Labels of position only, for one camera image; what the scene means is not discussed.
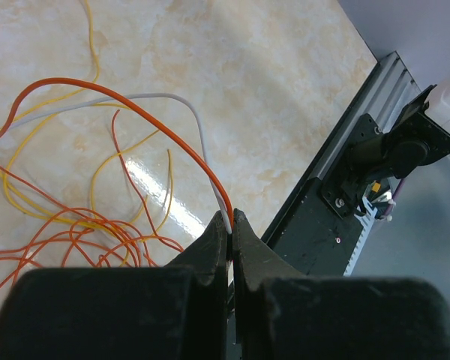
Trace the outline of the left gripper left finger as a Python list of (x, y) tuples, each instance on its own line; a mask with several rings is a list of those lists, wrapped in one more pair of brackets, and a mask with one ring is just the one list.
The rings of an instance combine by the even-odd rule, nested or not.
[(27, 272), (0, 310), (0, 359), (223, 359), (227, 245), (216, 213), (163, 267)]

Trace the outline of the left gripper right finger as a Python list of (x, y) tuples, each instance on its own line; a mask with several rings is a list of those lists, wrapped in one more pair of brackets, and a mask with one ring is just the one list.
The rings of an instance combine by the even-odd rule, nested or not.
[(244, 359), (450, 359), (450, 308), (414, 278), (314, 277), (235, 210), (232, 258)]

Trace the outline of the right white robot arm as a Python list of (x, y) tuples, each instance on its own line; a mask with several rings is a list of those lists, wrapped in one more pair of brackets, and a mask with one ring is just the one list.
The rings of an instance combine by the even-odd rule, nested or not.
[(404, 179), (449, 154), (450, 77), (408, 103), (389, 132), (353, 145), (347, 165), (363, 182)]

